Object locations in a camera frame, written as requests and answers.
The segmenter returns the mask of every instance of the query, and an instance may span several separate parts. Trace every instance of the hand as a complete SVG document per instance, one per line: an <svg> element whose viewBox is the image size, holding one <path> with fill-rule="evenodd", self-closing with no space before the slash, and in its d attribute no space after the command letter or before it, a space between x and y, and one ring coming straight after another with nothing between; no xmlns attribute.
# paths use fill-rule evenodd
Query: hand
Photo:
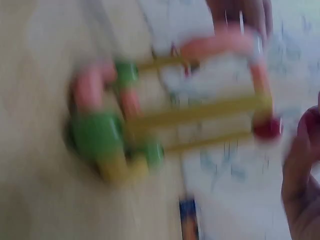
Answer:
<svg viewBox="0 0 320 240"><path fill-rule="evenodd" d="M320 114L309 109L283 165L282 201L293 240L320 239L320 187L311 168L320 160Z"/></svg>
<svg viewBox="0 0 320 240"><path fill-rule="evenodd" d="M245 24L261 34L265 45L273 31L271 0L206 0L213 22L240 21L240 11Z"/></svg>

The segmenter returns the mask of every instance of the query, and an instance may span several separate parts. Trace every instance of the plastic toy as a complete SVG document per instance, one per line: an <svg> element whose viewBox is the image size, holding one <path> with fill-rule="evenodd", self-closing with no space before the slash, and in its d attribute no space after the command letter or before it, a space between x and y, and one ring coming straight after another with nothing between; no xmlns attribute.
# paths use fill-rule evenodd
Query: plastic toy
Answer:
<svg viewBox="0 0 320 240"><path fill-rule="evenodd" d="M76 111L70 120L71 135L78 154L97 163L106 180L122 183L143 176L160 165L164 154L184 151L250 138L261 140L280 136L280 119L273 116L261 40L246 27L239 25L215 26L215 35L193 39L184 44L180 55L162 57L145 63L101 63L81 72L72 86ZM142 114L135 84L145 71L168 65L192 64L225 52L244 55L249 63L255 94L218 100L185 109L169 109L159 113ZM103 104L105 86L112 86L119 100L125 120L115 114L112 106ZM252 131L235 132L190 143L178 143L163 148L151 133L152 129L172 127L234 115L254 110Z"/></svg>

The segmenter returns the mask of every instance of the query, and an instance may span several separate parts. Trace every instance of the beige surface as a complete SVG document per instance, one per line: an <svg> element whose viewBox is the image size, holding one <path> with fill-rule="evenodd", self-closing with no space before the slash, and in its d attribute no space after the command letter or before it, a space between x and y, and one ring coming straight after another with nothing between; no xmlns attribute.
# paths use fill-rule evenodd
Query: beige surface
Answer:
<svg viewBox="0 0 320 240"><path fill-rule="evenodd" d="M178 161L110 189L64 146L75 66L150 56L135 0L97 1L0 0L0 239L180 239ZM164 104L156 75L143 80L143 105Z"/></svg>

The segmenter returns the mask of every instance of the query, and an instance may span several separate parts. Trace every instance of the paper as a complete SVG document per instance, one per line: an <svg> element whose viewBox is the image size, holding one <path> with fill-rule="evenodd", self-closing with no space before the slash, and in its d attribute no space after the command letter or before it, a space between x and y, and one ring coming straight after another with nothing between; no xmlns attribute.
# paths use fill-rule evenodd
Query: paper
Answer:
<svg viewBox="0 0 320 240"><path fill-rule="evenodd" d="M213 34L204 0L140 3L158 54L174 52L174 47L194 37ZM183 156L185 185L201 208L204 240L291 239L280 196L282 161L301 115L318 102L320 28L316 26L320 25L320 3L272 3L274 35L267 48L267 69L275 112L283 117L283 137L269 145L226 142ZM178 107L227 98L237 92L253 93L247 63L234 55L212 58L194 69L168 67L160 74ZM197 122L178 131L182 141L192 141L208 132L217 134L217 124L223 122Z"/></svg>

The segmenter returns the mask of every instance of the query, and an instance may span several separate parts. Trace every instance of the green plastic piece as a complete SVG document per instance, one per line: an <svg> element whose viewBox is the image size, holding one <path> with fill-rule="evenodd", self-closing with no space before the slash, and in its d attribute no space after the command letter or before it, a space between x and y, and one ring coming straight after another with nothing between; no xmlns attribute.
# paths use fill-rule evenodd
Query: green plastic piece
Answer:
<svg viewBox="0 0 320 240"><path fill-rule="evenodd" d="M142 152L145 154L149 168L157 167L164 161L164 148L155 140L147 142L143 146Z"/></svg>
<svg viewBox="0 0 320 240"><path fill-rule="evenodd" d="M123 147L122 123L113 112L77 114L71 131L77 152L88 159L111 156Z"/></svg>
<svg viewBox="0 0 320 240"><path fill-rule="evenodd" d="M133 62L116 62L115 68L118 74L116 86L119 89L130 88L138 81L138 68Z"/></svg>

